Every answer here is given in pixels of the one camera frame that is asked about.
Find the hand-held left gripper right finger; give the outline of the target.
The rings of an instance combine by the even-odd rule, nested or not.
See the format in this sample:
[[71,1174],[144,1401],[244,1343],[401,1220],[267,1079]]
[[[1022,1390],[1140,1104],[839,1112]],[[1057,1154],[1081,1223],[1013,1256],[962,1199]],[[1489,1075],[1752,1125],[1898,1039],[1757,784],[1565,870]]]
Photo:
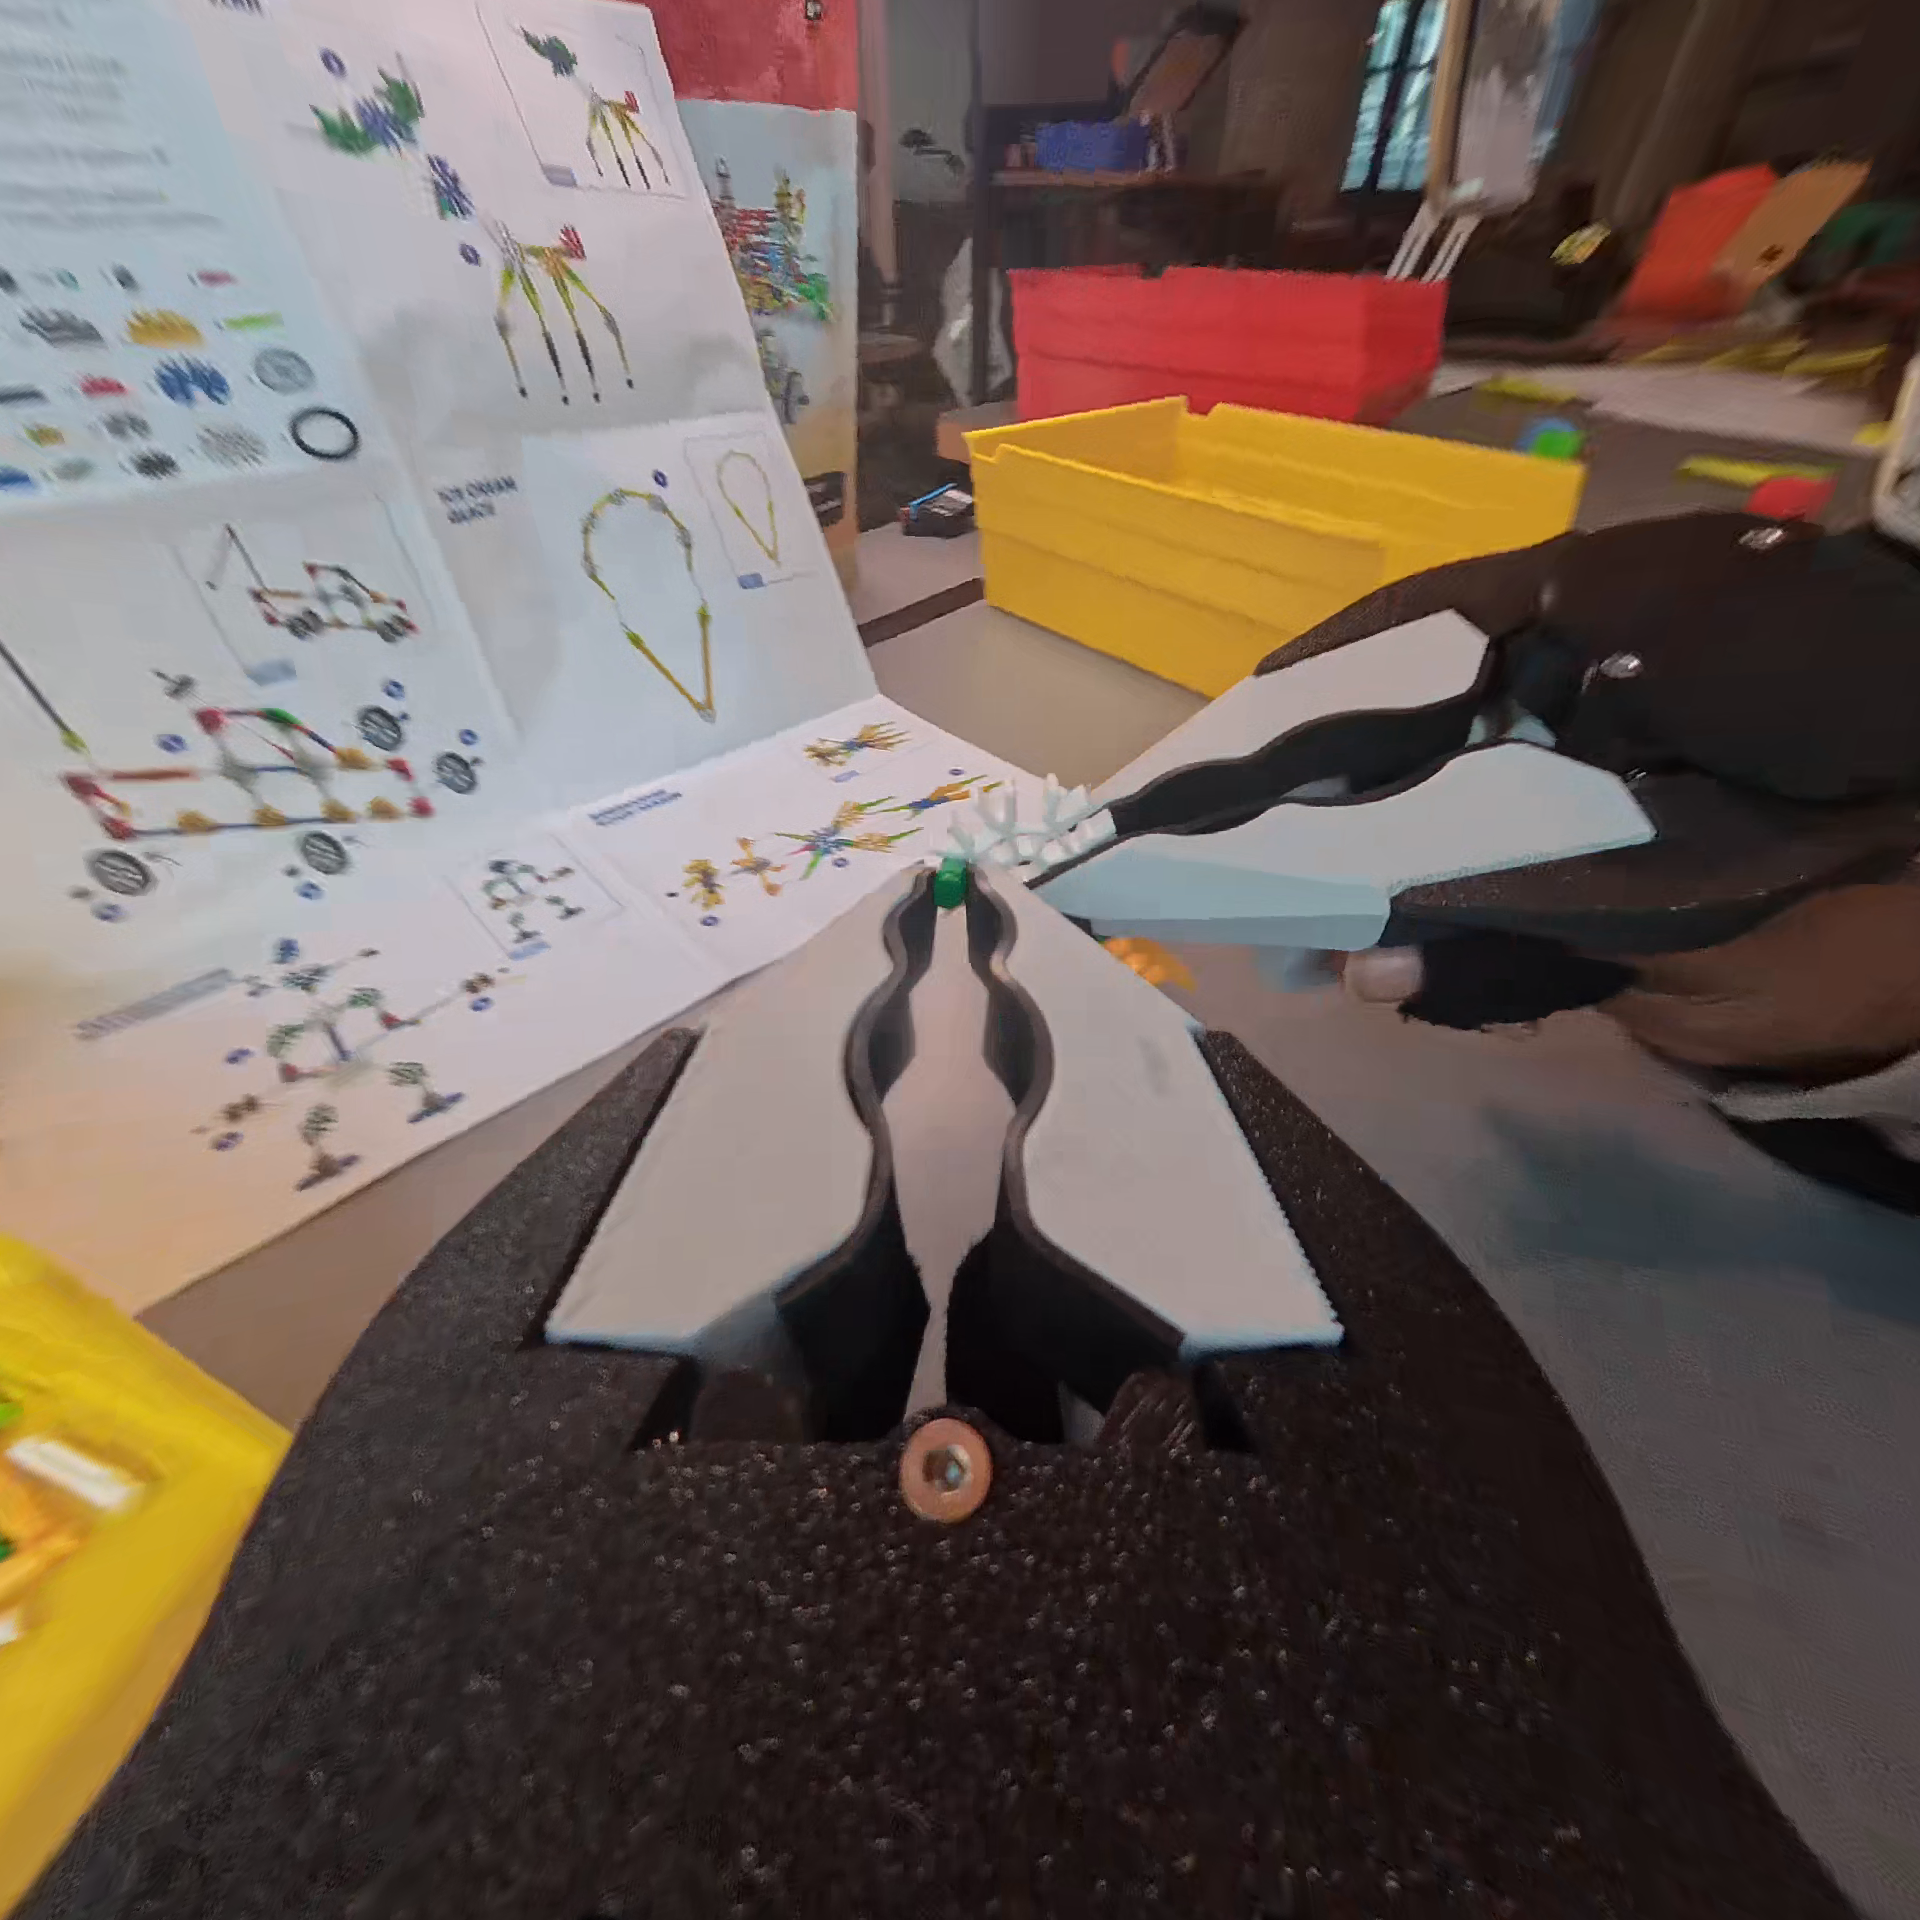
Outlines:
[[1012,1117],[961,1267],[961,1399],[1063,1427],[1142,1373],[1337,1348],[1203,1028],[1016,880],[973,877],[966,930]]

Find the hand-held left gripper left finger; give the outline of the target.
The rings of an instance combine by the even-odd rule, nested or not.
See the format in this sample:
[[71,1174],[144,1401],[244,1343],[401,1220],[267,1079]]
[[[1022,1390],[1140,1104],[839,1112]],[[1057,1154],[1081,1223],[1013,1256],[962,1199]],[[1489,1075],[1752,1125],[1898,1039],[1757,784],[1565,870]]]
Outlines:
[[724,997],[544,1321],[552,1346],[737,1372],[804,1427],[895,1427],[929,1328],[883,1109],[913,1061],[933,869]]

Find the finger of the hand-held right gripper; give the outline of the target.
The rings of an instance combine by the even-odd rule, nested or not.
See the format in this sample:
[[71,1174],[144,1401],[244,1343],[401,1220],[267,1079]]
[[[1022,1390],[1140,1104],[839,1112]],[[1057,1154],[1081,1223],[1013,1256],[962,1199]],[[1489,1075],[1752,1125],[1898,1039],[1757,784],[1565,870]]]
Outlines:
[[1438,613],[1253,676],[1170,733],[1103,799],[1118,839],[1222,832],[1286,799],[1365,799],[1463,751],[1495,644]]
[[1456,755],[1374,799],[1284,799],[1220,832],[1142,832],[1033,884],[1103,937],[1283,950],[1380,943],[1401,893],[1658,837],[1626,783],[1523,743]]

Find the yellow plastic bin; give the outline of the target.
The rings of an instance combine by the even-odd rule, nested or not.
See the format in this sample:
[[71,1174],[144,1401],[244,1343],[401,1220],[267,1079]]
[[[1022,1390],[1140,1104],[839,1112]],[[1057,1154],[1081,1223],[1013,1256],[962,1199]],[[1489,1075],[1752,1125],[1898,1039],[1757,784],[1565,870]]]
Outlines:
[[993,607],[1214,697],[1432,566],[1572,528],[1586,466],[1142,400],[969,432]]
[[107,1788],[199,1641],[291,1433],[29,1244],[2,1242],[5,1363],[88,1401],[155,1485],[2,1645],[2,1912]]

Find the toy construction model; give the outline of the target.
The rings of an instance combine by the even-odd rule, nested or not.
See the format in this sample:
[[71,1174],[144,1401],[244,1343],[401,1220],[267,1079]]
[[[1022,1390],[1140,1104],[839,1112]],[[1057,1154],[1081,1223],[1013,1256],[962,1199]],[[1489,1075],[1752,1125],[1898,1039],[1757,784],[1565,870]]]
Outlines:
[[947,837],[945,862],[966,874],[995,870],[1022,885],[1067,869],[1074,859],[1103,852],[1130,832],[1189,828],[1222,808],[1220,791],[1208,790],[1199,771],[1147,780],[1118,799],[1098,799],[1086,784],[1064,784],[1054,776],[995,780],[952,775],[900,812],[942,812]]

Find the person's right forearm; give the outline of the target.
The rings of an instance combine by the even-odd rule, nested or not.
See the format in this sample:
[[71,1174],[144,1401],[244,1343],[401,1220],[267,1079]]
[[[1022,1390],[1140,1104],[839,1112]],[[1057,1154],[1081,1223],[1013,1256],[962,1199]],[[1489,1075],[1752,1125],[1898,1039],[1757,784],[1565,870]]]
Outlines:
[[1746,1081],[1710,1095],[1760,1151],[1805,1179],[1918,1213],[1918,1054],[1821,1087]]

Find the grey desk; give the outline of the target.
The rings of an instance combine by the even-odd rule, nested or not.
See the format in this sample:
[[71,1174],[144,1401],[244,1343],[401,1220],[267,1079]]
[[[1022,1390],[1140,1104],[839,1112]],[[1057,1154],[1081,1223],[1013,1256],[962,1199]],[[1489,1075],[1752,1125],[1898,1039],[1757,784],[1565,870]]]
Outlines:
[[1337,1348],[961,1399],[966,910],[883,1103],[904,1418],[549,1343],[713,1006],[400,1284],[38,1912],[1915,1915],[1915,1216],[1597,1006],[1069,921],[1203,1028]]

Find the person's right hand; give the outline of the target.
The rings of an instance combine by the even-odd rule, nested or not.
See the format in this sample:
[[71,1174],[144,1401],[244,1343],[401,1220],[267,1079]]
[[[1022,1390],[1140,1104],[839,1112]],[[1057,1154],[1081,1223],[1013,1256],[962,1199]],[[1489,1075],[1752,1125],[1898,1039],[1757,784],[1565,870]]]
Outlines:
[[1803,898],[1716,947],[1593,956],[1501,933],[1369,947],[1336,962],[1349,994],[1477,1028],[1593,1006],[1673,1069],[1825,1087],[1918,1046],[1918,884]]

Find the cluttered work table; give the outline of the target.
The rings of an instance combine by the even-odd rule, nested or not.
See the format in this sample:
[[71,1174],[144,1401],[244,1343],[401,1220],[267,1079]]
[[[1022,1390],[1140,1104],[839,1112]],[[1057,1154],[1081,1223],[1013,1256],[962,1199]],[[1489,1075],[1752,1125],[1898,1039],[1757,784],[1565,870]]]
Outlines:
[[1558,419],[1583,432],[1587,469],[1577,528],[1681,511],[1730,510],[1744,492],[1681,468],[1699,459],[1817,468],[1834,479],[1825,523],[1870,519],[1880,448],[1859,439],[1873,400],[1807,379],[1683,362],[1517,364],[1445,360],[1427,396],[1396,427],[1486,448],[1517,448]]

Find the stack of red bins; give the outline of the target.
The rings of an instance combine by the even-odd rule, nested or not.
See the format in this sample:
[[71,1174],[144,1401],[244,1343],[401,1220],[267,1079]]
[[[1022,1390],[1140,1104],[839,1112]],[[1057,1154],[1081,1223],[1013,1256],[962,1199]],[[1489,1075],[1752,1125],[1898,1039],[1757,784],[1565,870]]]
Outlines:
[[1007,277],[1022,421],[1182,396],[1365,427],[1427,396],[1448,279],[1225,267]]

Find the orange chair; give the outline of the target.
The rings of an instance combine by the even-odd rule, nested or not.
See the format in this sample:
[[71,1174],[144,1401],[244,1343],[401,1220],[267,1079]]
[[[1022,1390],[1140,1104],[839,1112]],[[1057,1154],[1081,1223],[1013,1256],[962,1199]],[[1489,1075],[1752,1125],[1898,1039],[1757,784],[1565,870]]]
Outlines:
[[1620,292],[1622,322],[1720,322],[1747,301],[1718,268],[1727,248],[1777,187],[1774,166],[1746,164],[1675,187]]

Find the dark paned window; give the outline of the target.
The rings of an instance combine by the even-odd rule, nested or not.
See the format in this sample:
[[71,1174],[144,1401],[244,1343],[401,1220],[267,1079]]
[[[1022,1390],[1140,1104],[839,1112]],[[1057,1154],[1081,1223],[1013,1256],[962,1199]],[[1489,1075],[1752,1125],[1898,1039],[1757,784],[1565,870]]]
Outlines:
[[1339,191],[1419,194],[1447,2],[1380,2],[1362,69],[1362,91]]

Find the white hanging banner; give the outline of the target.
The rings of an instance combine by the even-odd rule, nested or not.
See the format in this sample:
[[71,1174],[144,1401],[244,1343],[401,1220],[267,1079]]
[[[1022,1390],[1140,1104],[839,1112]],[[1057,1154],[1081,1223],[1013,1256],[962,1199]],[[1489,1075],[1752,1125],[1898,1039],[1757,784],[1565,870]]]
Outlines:
[[1475,232],[1529,198],[1560,13],[1560,2],[1445,4],[1426,194],[1387,279],[1448,279]]

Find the toy instruction sheet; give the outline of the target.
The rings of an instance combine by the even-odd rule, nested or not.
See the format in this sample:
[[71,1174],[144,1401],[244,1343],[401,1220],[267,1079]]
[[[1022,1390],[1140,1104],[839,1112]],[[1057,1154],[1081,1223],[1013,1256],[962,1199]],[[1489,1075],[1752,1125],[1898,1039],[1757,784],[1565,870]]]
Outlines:
[[640,4],[5,4],[5,1235],[137,1314],[807,943],[877,688]]

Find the pile of toy pieces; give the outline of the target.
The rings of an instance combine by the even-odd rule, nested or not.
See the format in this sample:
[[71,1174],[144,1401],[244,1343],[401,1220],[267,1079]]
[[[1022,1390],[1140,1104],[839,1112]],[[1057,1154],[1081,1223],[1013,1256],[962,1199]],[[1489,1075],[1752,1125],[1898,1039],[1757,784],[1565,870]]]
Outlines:
[[5,1363],[2,1645],[48,1611],[49,1581],[155,1485],[154,1461],[88,1401]]

